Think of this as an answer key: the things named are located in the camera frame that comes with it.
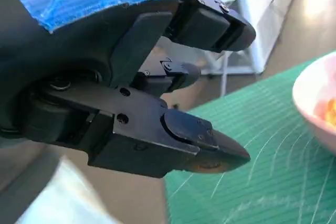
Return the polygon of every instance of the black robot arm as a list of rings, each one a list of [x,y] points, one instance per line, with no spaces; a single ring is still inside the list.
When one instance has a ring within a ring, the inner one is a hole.
[[[209,121],[159,98],[194,83],[196,66],[158,59],[142,67],[161,36],[214,52],[248,47],[254,29],[220,0],[120,3],[52,33],[21,0],[0,2],[3,137],[74,148],[91,166],[151,177],[250,160]]]

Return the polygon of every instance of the orange food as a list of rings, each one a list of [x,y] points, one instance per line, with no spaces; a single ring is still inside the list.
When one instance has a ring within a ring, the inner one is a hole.
[[[331,99],[328,102],[324,120],[336,126],[336,99]]]

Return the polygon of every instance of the green cutting mat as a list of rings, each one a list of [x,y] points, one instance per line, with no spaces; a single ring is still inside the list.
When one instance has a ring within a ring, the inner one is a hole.
[[[191,111],[245,146],[251,161],[224,174],[169,173],[171,224],[336,223],[336,161],[291,98],[307,65]]]

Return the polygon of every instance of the pink bowl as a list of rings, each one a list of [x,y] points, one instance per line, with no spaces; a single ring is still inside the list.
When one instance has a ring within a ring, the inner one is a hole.
[[[322,119],[328,101],[336,98],[336,51],[307,66],[296,79],[292,95],[315,136],[336,155],[336,127]]]

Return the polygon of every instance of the scratch marks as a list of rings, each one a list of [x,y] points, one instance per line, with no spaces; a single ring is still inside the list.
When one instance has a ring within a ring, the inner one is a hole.
[[[283,142],[288,138],[288,136],[290,134],[292,134],[292,132],[294,130],[296,130],[298,127],[300,127],[301,125],[303,125],[303,123],[299,123],[296,127],[294,127],[281,141],[281,143],[279,144],[279,146],[277,147],[277,149],[275,150],[275,153],[274,153],[274,156],[273,156],[273,159],[272,159],[272,164],[271,164],[271,170],[270,170],[270,176],[273,175],[273,172],[274,172],[274,166],[275,166],[275,159],[277,158],[277,155],[278,155],[278,151],[280,150],[280,147],[281,145],[283,144]]]
[[[254,167],[256,166],[256,163],[258,161],[258,158],[260,156],[260,154],[262,153],[262,151],[264,150],[265,146],[269,143],[269,141],[271,141],[271,139],[280,131],[282,130],[284,127],[286,127],[289,123],[287,124],[284,124],[282,127],[280,127],[268,140],[267,142],[263,145],[263,147],[260,149],[257,157],[255,158],[254,162],[253,162],[253,165],[252,165],[252,168],[250,170],[250,173],[248,175],[248,179],[247,179],[247,185],[249,185],[250,181],[251,181],[251,178],[252,178],[252,174],[253,174],[253,170],[254,170]]]
[[[184,186],[185,183],[188,182],[188,180],[193,176],[194,174],[190,174],[190,176],[178,187],[178,189],[176,189],[175,192],[173,192],[170,196],[170,198],[173,198],[173,196]]]
[[[329,220],[328,220],[328,222],[327,222],[327,224],[329,224],[330,222],[331,222],[331,220],[332,220],[332,217],[334,217],[334,214],[336,213],[336,209],[335,209],[335,211],[332,213],[332,215],[330,216],[330,218],[329,218]]]
[[[316,155],[319,152],[320,148],[321,148],[321,144],[319,145],[319,147],[316,148],[316,151],[314,153],[314,160],[316,159]]]
[[[332,157],[332,159],[331,159],[331,161],[330,161],[330,165],[329,165],[329,168],[328,168],[328,172],[327,172],[327,174],[326,174],[326,178],[324,179],[324,183],[323,183],[322,188],[321,188],[320,196],[319,196],[319,199],[318,199],[318,201],[317,201],[317,204],[316,204],[316,207],[315,207],[315,211],[314,211],[313,217],[311,218],[311,222],[310,222],[310,224],[313,224],[313,223],[314,223],[314,218],[315,218],[315,215],[316,215],[317,210],[319,209],[320,201],[321,201],[321,198],[322,198],[322,195],[323,195],[323,192],[324,192],[324,188],[325,188],[326,183],[327,183],[327,181],[328,181],[329,174],[330,174],[330,171],[331,171],[331,167],[332,167],[332,164],[334,163],[334,159],[335,159],[335,157]]]
[[[308,175],[308,166],[309,166],[309,151],[307,152],[307,161],[306,165],[304,166],[304,174],[303,174],[303,183],[302,183],[302,189],[301,189],[301,200],[300,200],[300,208],[299,208],[299,218],[298,218],[298,224],[301,224],[302,220],[302,210],[303,210],[303,205],[305,203],[305,194],[306,194],[306,183],[307,183],[307,175]]]
[[[289,169],[289,166],[290,166],[290,157],[292,155],[292,152],[293,152],[293,148],[295,146],[295,144],[301,139],[301,137],[307,133],[307,129],[305,129],[304,131],[302,131],[302,133],[298,136],[298,138],[294,141],[292,147],[290,148],[290,151],[289,151],[289,154],[287,156],[287,169]]]
[[[212,192],[210,199],[212,199],[212,197],[215,195],[215,192],[217,191],[217,187],[219,186],[219,183],[221,183],[224,174],[225,174],[225,173],[223,173],[223,174],[221,175],[221,178],[218,180],[218,183],[217,183],[217,185],[215,186],[215,189],[214,189],[214,191]]]
[[[314,136],[312,136],[309,141],[306,143],[305,147],[303,148],[302,152],[301,152],[301,156],[300,156],[300,164],[302,164],[303,161],[303,155],[305,154],[305,150],[307,148],[307,146],[309,145],[310,141],[312,141],[314,139]]]

